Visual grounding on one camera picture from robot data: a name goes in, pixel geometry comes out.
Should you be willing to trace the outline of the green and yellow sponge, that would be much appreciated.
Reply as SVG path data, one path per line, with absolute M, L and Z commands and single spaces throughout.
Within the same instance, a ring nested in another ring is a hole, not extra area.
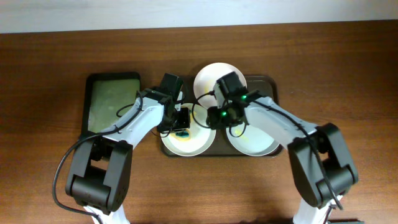
M 188 141 L 191 139 L 189 130 L 175 133 L 175 139 L 178 141 Z

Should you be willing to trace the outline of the white plate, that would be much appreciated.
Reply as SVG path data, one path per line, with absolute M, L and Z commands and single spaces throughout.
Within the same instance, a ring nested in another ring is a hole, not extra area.
M 245 88 L 248 88 L 244 75 L 235 66 L 222 62 L 211 63 L 203 67 L 195 77 L 193 82 L 195 101 L 197 101 L 205 109 L 218 106 L 217 99 L 213 95 L 206 95 L 200 99 L 199 97 L 205 93 L 213 91 L 216 81 L 222 76 L 225 76 L 231 72 L 235 72 L 238 75 L 241 84 Z
M 192 116 L 192 103 L 185 103 L 182 107 L 190 109 L 190 128 L 191 139 L 188 141 L 178 141 L 175 139 L 175 133 L 162 138 L 164 146 L 172 153 L 178 156 L 197 156 L 205 152 L 213 143 L 216 130 L 207 129 L 199 126 Z

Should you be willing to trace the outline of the pale green plate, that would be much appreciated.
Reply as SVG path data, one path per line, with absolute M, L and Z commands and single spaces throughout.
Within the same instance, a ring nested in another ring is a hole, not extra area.
M 247 156 L 266 156 L 279 147 L 277 141 L 253 125 L 226 128 L 226 136 L 235 149 Z

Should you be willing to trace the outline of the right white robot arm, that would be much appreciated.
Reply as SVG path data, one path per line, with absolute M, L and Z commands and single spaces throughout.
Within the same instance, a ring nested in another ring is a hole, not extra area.
M 339 128 L 306 122 L 260 93 L 224 96 L 208 108 L 211 129 L 248 124 L 264 131 L 289 154 L 301 202 L 292 223 L 328 223 L 332 210 L 358 182 L 358 170 Z

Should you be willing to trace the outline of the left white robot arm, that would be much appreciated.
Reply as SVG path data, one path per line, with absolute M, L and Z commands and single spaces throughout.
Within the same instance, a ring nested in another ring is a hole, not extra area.
M 80 138 L 67 152 L 72 163 L 66 194 L 82 206 L 77 213 L 95 223 L 127 223 L 123 201 L 130 183 L 132 153 L 154 127 L 172 133 L 189 127 L 179 90 L 145 89 L 111 126 Z

